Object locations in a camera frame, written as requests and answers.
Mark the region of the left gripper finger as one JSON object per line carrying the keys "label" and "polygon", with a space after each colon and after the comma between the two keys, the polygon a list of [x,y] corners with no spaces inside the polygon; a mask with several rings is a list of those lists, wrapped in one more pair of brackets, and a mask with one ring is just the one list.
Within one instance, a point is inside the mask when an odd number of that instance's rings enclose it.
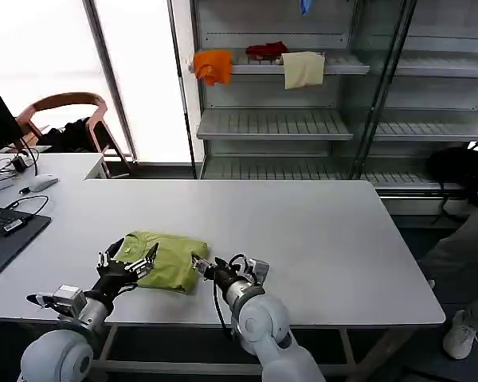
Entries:
{"label": "left gripper finger", "polygon": [[122,247],[124,238],[117,240],[115,243],[111,244],[105,251],[100,251],[98,253],[98,267],[107,267],[109,263],[113,260],[116,253]]}
{"label": "left gripper finger", "polygon": [[127,265],[126,271],[135,274],[138,279],[148,275],[154,269],[158,248],[159,244],[155,243],[155,245],[147,252],[144,258]]}

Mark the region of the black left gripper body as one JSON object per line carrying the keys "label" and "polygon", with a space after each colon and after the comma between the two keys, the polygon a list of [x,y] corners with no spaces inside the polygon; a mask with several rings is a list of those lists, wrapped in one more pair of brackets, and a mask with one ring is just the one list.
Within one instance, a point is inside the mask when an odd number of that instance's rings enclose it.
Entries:
{"label": "black left gripper body", "polygon": [[96,300],[113,301],[124,291],[134,290],[138,286],[136,273],[126,270],[126,264],[120,261],[109,260],[104,266],[96,266],[99,275],[98,281],[88,291],[88,297]]}

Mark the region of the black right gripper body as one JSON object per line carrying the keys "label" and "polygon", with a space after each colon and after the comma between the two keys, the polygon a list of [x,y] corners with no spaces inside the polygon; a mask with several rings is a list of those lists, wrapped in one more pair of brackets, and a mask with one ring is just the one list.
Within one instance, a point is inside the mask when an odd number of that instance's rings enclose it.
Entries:
{"label": "black right gripper body", "polygon": [[208,267],[205,271],[205,278],[214,281],[219,288],[230,288],[236,281],[240,280],[236,271],[219,266]]}

